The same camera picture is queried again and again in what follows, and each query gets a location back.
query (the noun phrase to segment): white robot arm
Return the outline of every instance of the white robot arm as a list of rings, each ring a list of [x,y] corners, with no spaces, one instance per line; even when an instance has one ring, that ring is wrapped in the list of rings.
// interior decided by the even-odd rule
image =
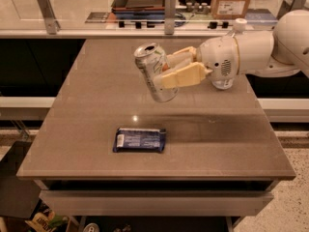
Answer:
[[[241,32],[242,24],[240,19],[236,32],[168,55],[170,69],[154,77],[154,86],[195,85],[207,77],[224,90],[240,73],[287,76],[301,70],[309,77],[309,12],[285,14],[273,32]]]

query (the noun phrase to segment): blue wrapper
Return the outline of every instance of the blue wrapper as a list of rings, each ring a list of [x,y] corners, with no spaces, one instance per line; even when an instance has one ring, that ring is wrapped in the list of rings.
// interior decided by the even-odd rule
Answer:
[[[166,129],[126,129],[116,132],[113,152],[162,152],[165,146]]]

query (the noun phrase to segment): tabletop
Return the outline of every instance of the tabletop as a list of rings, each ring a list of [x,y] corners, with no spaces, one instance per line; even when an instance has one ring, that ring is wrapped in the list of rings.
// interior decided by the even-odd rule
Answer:
[[[133,52],[167,52],[201,40],[87,40],[22,163],[26,179],[263,180],[295,173],[246,77],[208,80],[153,101]],[[162,153],[112,151],[117,128],[166,129]]]

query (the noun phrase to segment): cardboard box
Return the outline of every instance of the cardboard box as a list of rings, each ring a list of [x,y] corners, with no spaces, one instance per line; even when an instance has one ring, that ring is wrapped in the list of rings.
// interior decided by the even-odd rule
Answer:
[[[244,18],[250,0],[211,0],[211,14],[214,19]]]
[[[211,0],[211,14],[214,19],[244,18],[250,0]]]

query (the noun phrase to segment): counter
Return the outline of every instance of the counter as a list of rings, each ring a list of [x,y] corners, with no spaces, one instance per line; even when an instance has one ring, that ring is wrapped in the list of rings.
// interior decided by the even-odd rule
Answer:
[[[256,215],[295,173],[247,79],[157,103],[132,57],[153,40],[87,40],[17,176],[70,216]],[[167,52],[202,40],[155,39]],[[167,129],[163,153],[113,153],[119,127]]]

